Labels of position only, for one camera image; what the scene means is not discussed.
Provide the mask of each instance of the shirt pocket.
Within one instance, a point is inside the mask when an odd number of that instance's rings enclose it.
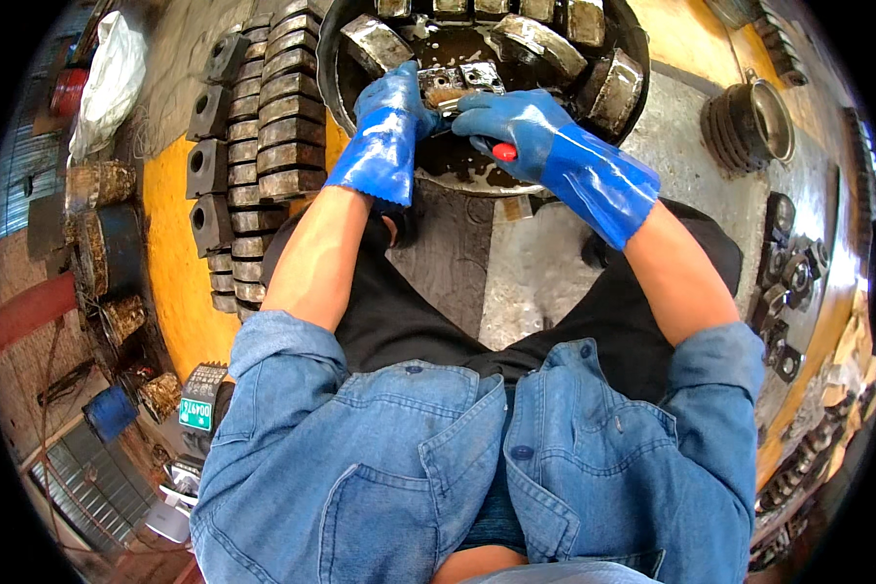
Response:
[[[431,483],[353,464],[321,512],[324,584],[427,582],[438,557]]]

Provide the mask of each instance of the hand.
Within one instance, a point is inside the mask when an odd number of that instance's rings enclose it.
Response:
[[[441,123],[438,112],[426,109],[422,103],[419,89],[419,64],[406,61],[399,67],[387,71],[386,74],[368,85],[354,104],[357,115],[357,125],[362,125],[362,119],[370,113],[391,108],[412,114],[417,120],[416,140],[432,135]]]
[[[578,126],[545,90],[475,93],[457,102],[451,126],[492,157],[488,136],[515,146],[497,166],[515,179],[541,184],[571,207],[611,247],[622,251],[652,210],[658,175]]]

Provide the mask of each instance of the metal block with hole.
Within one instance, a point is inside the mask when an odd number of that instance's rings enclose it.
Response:
[[[224,196],[205,194],[195,201],[188,218],[191,221],[191,234],[195,238],[199,258],[224,250],[234,242],[231,215],[227,210],[227,199]]]
[[[191,108],[185,139],[201,142],[208,138],[223,140],[227,136],[227,115],[231,109],[231,92],[220,85],[209,85],[199,93]]]
[[[203,76],[209,83],[231,85],[237,78],[237,71],[244,63],[246,48],[250,41],[239,33],[224,35],[211,47],[211,53],[204,63]]]
[[[317,101],[301,95],[283,97],[269,102],[259,109],[259,127],[262,128],[276,120],[292,116],[298,116],[315,123],[325,123],[325,108]]]
[[[199,142],[188,153],[185,198],[227,193],[227,145],[214,138]]]

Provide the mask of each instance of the corrugated metal sheet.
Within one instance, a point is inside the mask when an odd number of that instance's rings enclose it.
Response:
[[[95,550],[116,552],[121,549],[117,542],[126,542],[133,530],[142,526],[146,513],[156,500],[152,489],[123,450],[117,443],[105,447],[82,422],[48,449],[47,454],[65,486],[78,501],[76,504],[58,480],[49,474],[49,496],[58,511]],[[37,462],[31,473],[44,489],[42,463]],[[85,515],[82,508],[96,523]]]
[[[29,202],[58,193],[64,179],[57,177],[58,133],[33,137],[33,120],[39,103],[46,99],[38,87],[55,60],[58,39],[78,35],[88,23],[91,6],[70,6],[46,34],[46,40],[33,56],[20,98],[0,145],[0,238],[25,227],[29,222]],[[33,191],[26,186],[33,181]]]

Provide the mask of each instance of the blue container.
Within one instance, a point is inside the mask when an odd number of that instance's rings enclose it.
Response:
[[[123,387],[112,385],[82,408],[88,426],[105,444],[117,438],[139,412]]]

